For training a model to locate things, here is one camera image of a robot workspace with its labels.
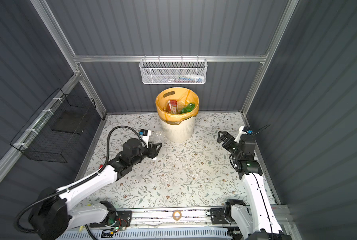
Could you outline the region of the yellow tea bottle red label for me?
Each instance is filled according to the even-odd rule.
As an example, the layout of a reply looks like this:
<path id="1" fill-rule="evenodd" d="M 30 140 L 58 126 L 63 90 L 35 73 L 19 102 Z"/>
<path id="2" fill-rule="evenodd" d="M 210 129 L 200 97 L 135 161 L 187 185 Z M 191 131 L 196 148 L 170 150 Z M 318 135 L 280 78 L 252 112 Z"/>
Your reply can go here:
<path id="1" fill-rule="evenodd" d="M 178 101 L 168 100 L 167 110 L 170 114 L 173 114 L 173 115 L 177 114 L 178 113 Z"/>

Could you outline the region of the green bottle yellow cap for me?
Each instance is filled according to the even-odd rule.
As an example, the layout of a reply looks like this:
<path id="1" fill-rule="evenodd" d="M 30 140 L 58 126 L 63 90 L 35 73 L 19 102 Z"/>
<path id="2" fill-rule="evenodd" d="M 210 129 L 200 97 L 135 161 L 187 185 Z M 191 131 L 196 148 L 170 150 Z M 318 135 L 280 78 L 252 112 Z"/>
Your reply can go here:
<path id="1" fill-rule="evenodd" d="M 189 103 L 188 105 L 186 105 L 184 108 L 181 109 L 180 113 L 186 114 L 193 111 L 194 109 L 195 109 L 195 103 Z"/>

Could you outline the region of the clear bottle white cap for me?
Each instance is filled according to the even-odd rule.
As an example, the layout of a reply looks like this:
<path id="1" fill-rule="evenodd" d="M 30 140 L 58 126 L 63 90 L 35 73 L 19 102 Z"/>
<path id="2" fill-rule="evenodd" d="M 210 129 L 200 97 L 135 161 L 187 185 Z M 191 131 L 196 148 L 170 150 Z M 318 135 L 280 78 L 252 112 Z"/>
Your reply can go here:
<path id="1" fill-rule="evenodd" d="M 165 133 L 163 131 L 152 131 L 149 142 L 154 144 L 162 144 L 165 141 Z"/>

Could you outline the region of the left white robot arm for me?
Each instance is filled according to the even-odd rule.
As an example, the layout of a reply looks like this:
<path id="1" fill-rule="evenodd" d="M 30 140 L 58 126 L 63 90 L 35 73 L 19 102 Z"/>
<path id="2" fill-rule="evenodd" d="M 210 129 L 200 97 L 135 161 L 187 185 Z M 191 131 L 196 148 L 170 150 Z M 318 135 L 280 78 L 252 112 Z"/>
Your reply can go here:
<path id="1" fill-rule="evenodd" d="M 73 208 L 92 193 L 123 178 L 143 159 L 156 158 L 162 146 L 161 143 L 148 143 L 145 147 L 141 140 L 129 139 L 121 152 L 93 174 L 56 190 L 41 191 L 28 216 L 35 233 L 43 240 L 55 240 L 71 228 L 103 222 L 108 213 L 115 210 L 108 202 L 77 211 Z"/>

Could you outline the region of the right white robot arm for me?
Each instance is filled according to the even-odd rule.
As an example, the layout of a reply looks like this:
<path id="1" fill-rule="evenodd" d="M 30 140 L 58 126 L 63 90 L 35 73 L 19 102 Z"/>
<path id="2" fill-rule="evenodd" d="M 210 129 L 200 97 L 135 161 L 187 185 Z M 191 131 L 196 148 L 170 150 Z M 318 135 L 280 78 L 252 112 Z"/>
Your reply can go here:
<path id="1" fill-rule="evenodd" d="M 278 223 L 265 192 L 263 171 L 255 157 L 256 141 L 249 127 L 241 127 L 237 137 L 220 131 L 217 142 L 227 150 L 229 163 L 238 173 L 247 193 L 249 207 L 243 201 L 227 200 L 225 219 L 236 223 L 243 240 L 291 240 Z"/>

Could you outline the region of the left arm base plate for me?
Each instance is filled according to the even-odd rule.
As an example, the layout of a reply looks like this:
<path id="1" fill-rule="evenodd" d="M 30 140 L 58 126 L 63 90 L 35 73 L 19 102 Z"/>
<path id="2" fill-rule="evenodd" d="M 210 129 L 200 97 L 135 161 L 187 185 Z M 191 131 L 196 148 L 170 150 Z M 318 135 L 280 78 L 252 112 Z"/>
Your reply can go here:
<path id="1" fill-rule="evenodd" d="M 109 214 L 100 223 L 92 223 L 90 228 L 127 228 L 132 221 L 132 211 L 109 212 Z"/>

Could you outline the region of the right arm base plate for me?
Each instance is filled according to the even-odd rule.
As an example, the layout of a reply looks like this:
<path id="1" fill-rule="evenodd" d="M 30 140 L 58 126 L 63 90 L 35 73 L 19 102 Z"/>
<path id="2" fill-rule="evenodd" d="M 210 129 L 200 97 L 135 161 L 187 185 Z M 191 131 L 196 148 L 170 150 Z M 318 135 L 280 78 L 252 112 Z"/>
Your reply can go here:
<path id="1" fill-rule="evenodd" d="M 233 223 L 234 220 L 230 214 L 229 207 L 223 208 L 211 208 L 210 209 L 210 218 L 213 225 L 223 225 Z"/>

